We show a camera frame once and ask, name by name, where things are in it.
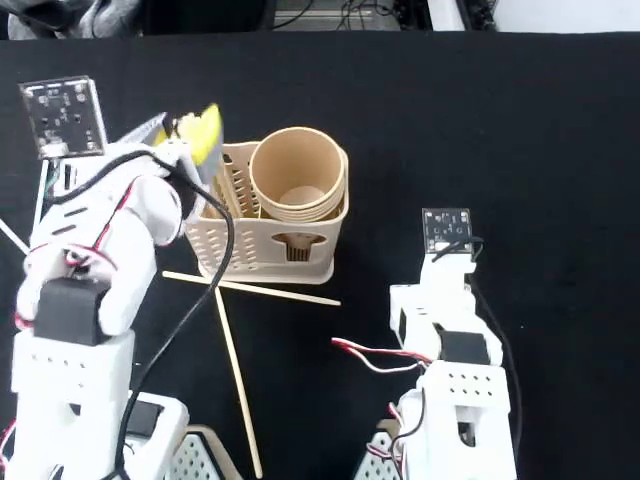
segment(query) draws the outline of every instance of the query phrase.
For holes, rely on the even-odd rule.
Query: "paper cup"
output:
[[[346,155],[328,135],[306,127],[279,130],[251,156],[249,173],[262,208],[292,223],[320,220],[335,210],[346,187]]]

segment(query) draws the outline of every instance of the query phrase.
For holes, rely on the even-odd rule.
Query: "black tablecloth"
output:
[[[245,34],[0,44],[0,217],[29,233],[39,165],[16,83],[88,74],[112,138],[160,110],[220,103],[228,141],[309,125],[351,159],[332,280],[341,308],[225,292],[267,478],[349,478],[411,374],[329,344],[393,345],[388,288],[418,279],[420,208],[463,206],[486,239],[477,281],[511,338],[523,479],[637,479],[640,36]],[[21,256],[0,239],[0,423]],[[186,240],[160,268],[195,272]],[[144,363],[201,286],[157,279],[136,321]],[[252,476],[213,307],[148,390],[180,398]]]

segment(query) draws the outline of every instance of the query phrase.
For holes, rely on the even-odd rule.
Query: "wooden chopstick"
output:
[[[183,280],[185,282],[201,283],[203,285],[209,285],[211,280],[206,279],[198,275],[188,275],[186,273],[177,273],[164,270],[162,272],[164,278],[171,278],[173,280]],[[255,285],[247,285],[244,283],[226,282],[221,281],[220,287],[231,288],[233,290],[241,290],[243,292],[259,293],[262,295],[270,295],[272,297],[288,298],[290,300],[299,300],[301,302],[319,303],[321,305],[330,305],[333,307],[339,307],[341,302],[338,300],[332,300],[330,298],[316,297],[315,295],[305,295],[302,293],[287,292],[284,290],[275,290],[273,288],[257,287]]]
[[[253,461],[253,470],[256,474],[256,478],[262,478],[262,463],[260,462],[260,455],[258,454],[258,444],[256,442],[256,434],[253,430],[253,421],[251,420],[251,412],[249,411],[249,401],[247,400],[247,393],[244,389],[244,382],[242,381],[242,373],[240,372],[240,363],[238,362],[238,354],[236,353],[236,347],[233,344],[233,337],[231,336],[231,328],[229,327],[229,319],[227,318],[227,311],[224,308],[224,302],[222,301],[222,294],[220,289],[215,289],[216,304],[218,305],[218,313],[220,314],[220,323],[222,324],[222,331],[224,332],[224,339],[227,343],[227,351],[229,352],[229,360],[231,360],[231,369],[233,370],[233,377],[236,381],[236,388],[238,390],[238,397],[240,397],[240,408],[242,409],[242,418],[244,420],[244,428],[247,432],[247,440],[249,441],[249,450],[251,451],[251,460]]]

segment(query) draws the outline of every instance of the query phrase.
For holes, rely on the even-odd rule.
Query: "utensil holder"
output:
[[[224,279],[235,282],[324,283],[333,274],[333,253],[340,227],[349,211],[348,167],[347,186],[338,208],[328,218],[312,223],[287,223],[264,218],[251,186],[249,162],[260,142],[225,144],[224,172],[216,176],[213,193],[235,218],[235,244]],[[218,268],[227,238],[226,223],[214,211],[207,209],[197,223],[186,228],[187,238],[198,258],[198,268],[211,277]],[[287,242],[291,234],[308,236],[309,248],[294,248]]]

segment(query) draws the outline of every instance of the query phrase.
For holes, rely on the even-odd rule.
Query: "circuit board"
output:
[[[423,208],[422,227],[427,253],[471,237],[471,219],[466,208]],[[473,245],[465,244],[452,253],[473,253]]]
[[[106,133],[89,77],[24,83],[20,91],[40,159],[104,154]]]

